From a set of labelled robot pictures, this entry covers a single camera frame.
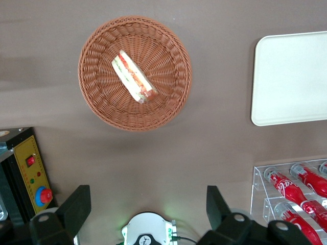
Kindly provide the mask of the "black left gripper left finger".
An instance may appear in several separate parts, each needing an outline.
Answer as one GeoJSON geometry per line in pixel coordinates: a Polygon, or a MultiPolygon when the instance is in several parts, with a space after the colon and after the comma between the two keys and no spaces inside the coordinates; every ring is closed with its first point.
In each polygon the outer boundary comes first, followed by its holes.
{"type": "Polygon", "coordinates": [[[30,221],[32,243],[74,244],[90,212],[90,186],[80,185],[56,211],[46,210],[30,221]]]}

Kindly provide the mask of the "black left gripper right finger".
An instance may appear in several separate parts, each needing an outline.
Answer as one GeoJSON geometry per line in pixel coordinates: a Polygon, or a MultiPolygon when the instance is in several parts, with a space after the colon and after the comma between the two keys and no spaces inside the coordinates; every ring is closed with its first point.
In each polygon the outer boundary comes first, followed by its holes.
{"type": "Polygon", "coordinates": [[[231,211],[217,186],[207,187],[206,213],[212,229],[197,244],[268,244],[267,228],[231,211]]]}

